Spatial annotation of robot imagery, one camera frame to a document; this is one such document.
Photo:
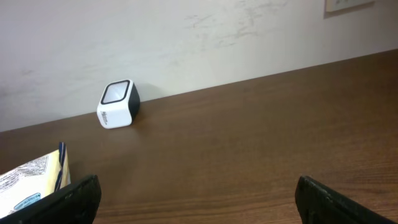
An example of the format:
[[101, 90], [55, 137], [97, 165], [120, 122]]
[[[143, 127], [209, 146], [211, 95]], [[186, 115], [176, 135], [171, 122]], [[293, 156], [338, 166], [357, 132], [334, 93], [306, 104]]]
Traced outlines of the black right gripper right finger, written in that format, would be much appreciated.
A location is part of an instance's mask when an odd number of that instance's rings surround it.
[[295, 203], [303, 224], [395, 224], [305, 175], [298, 180]]

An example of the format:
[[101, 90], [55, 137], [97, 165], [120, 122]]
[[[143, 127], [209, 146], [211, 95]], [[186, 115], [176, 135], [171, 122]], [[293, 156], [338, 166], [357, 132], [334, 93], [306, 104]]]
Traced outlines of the white barcode scanner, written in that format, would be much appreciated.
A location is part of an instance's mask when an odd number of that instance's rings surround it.
[[129, 126], [140, 109], [140, 97], [132, 80], [110, 83], [104, 89], [96, 114], [105, 129]]

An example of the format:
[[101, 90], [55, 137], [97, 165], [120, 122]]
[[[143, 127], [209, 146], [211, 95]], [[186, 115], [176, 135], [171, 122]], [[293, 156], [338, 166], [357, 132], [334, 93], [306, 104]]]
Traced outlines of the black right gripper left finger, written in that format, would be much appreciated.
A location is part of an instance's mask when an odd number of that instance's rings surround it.
[[1, 219], [1, 224], [92, 224], [101, 201], [97, 175], [87, 175]]

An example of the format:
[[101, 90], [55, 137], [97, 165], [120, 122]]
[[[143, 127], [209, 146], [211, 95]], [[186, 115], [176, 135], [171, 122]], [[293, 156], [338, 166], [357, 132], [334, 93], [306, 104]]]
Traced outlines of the cream snack bag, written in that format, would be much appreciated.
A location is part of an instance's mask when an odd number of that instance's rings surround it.
[[67, 145], [1, 175], [1, 217], [17, 212], [70, 184]]

